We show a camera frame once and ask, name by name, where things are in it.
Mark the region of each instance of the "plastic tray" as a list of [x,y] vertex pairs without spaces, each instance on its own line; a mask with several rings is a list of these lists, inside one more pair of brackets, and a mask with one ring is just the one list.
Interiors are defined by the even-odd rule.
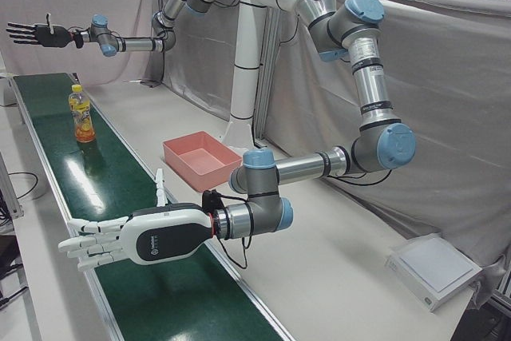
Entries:
[[165,162],[198,192],[226,182],[241,157],[201,131],[163,143]]

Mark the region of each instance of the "conveyor belt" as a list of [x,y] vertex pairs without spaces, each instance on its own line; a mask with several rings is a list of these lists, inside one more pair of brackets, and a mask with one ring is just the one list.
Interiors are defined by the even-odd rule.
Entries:
[[[69,75],[14,80],[73,217],[109,220],[154,206],[152,178],[95,109],[96,141],[76,142]],[[119,96],[119,103],[129,97]],[[143,111],[133,111],[133,119],[138,113]],[[127,341],[281,339],[205,246],[186,260],[146,267],[126,260],[96,273]]]

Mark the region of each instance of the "black cable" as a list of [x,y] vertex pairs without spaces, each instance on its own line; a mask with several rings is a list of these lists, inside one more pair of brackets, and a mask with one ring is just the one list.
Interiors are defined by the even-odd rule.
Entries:
[[0,307],[4,306],[6,303],[9,303],[14,297],[17,295],[23,293],[25,290],[27,290],[29,287],[22,287],[19,291],[15,292],[14,294],[10,295],[9,297],[5,297],[3,299],[0,299]]
[[370,186],[372,186],[372,185],[377,185],[377,184],[382,183],[383,181],[385,181],[386,179],[388,179],[388,178],[389,178],[389,176],[390,176],[390,174],[391,174],[391,173],[392,173],[392,169],[389,169],[389,172],[388,172],[388,173],[387,173],[387,174],[386,174],[386,175],[385,175],[382,179],[380,179],[380,180],[378,180],[378,181],[375,181],[374,183],[367,183],[367,184],[352,183],[351,181],[343,180],[343,179],[341,178],[341,176],[340,176],[340,177],[329,176],[329,177],[330,177],[331,179],[335,179],[335,180],[337,180],[337,181],[341,181],[341,182],[346,183],[346,184],[349,184],[349,185],[355,185],[355,186],[357,186],[357,187],[370,187]]
[[214,0],[213,4],[217,6],[218,8],[231,8],[236,7],[240,4],[240,0],[233,0],[231,4],[225,4],[222,2],[219,2],[218,0]]
[[0,207],[0,220],[10,220],[9,212]]
[[12,272],[17,271],[19,268],[23,268],[23,264],[12,264],[9,267],[0,268],[0,280],[5,279]]
[[227,249],[225,248],[224,246],[224,243],[222,243],[222,240],[219,238],[219,237],[216,237],[218,239],[218,242],[220,243],[220,245],[222,246],[222,249],[224,250],[225,252],[225,255],[227,256],[228,259],[230,259],[231,262],[233,262],[237,267],[241,268],[241,269],[247,269],[248,267],[248,262],[247,262],[247,249],[245,246],[244,246],[244,239],[242,239],[242,244],[243,244],[243,257],[244,257],[244,263],[245,265],[241,265],[240,263],[238,263],[236,260],[234,260],[232,257],[230,257],[230,255],[228,254],[227,252]]
[[17,199],[21,199],[22,197],[25,197],[30,192],[32,192],[35,189],[35,187],[38,186],[39,178],[38,178],[38,175],[36,175],[35,173],[32,173],[32,172],[12,172],[12,173],[9,173],[9,176],[12,176],[12,175],[31,175],[31,176],[33,176],[35,178],[35,183],[32,186],[32,188],[29,189],[27,192],[23,193],[21,196],[16,196]]
[[287,40],[284,40],[283,42],[279,42],[279,46],[290,42],[291,40],[293,40],[296,37],[296,34],[298,33],[298,25],[299,24],[300,24],[300,19],[296,18],[296,26],[295,26],[295,32],[293,33],[293,36],[291,36]]
[[70,27],[70,28],[68,28],[67,30],[69,31],[69,30],[71,30],[71,29],[73,29],[73,28],[74,28],[74,29],[78,29],[78,30],[80,30],[80,32],[82,32],[82,31],[86,31],[86,29],[85,29],[85,28],[83,28],[83,27],[79,27],[79,26],[71,26],[71,27]]
[[[216,192],[217,196],[218,197],[221,197],[223,199],[229,199],[229,200],[238,200],[238,201],[243,201],[245,204],[248,202],[248,200],[244,199],[243,197],[236,197],[236,196],[226,196],[226,195],[223,195],[219,192]],[[230,261],[232,261],[237,267],[241,268],[241,269],[247,269],[248,267],[248,262],[247,262],[247,249],[250,248],[250,245],[252,244],[252,234],[248,237],[248,244],[245,245],[245,237],[241,239],[241,245],[243,247],[243,258],[244,258],[244,265],[241,265],[240,263],[238,263],[236,260],[234,260],[230,255],[229,253],[227,252],[227,249],[225,248],[224,244],[222,243],[222,241],[220,240],[219,237],[216,237],[218,239],[218,242],[220,243],[220,245],[222,246],[222,249],[224,250],[224,253],[225,255],[227,256],[228,259],[230,259]]]
[[342,179],[355,179],[355,180],[359,180],[359,179],[362,179],[363,177],[367,176],[367,173],[363,173],[361,176],[339,176],[339,178],[342,178]]

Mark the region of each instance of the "white backdrop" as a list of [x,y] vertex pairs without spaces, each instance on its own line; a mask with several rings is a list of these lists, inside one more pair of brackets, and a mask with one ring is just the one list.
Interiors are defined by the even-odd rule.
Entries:
[[87,28],[94,14],[103,14],[109,19],[109,28],[122,36],[149,36],[157,1],[2,0],[0,50],[6,68],[16,74],[76,72],[88,85],[141,77],[159,78],[158,73],[146,73],[147,53],[103,57],[95,43],[85,44],[81,50],[72,42],[64,49],[19,46],[12,43],[5,30],[7,22],[44,23],[46,12],[52,14],[54,24]]

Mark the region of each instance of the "orange juice bottle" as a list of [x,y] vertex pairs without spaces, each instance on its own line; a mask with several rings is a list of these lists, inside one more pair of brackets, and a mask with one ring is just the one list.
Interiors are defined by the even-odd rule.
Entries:
[[93,122],[90,118],[90,99],[84,94],[79,84],[72,87],[69,95],[69,107],[74,119],[74,136],[81,143],[88,143],[96,138]]

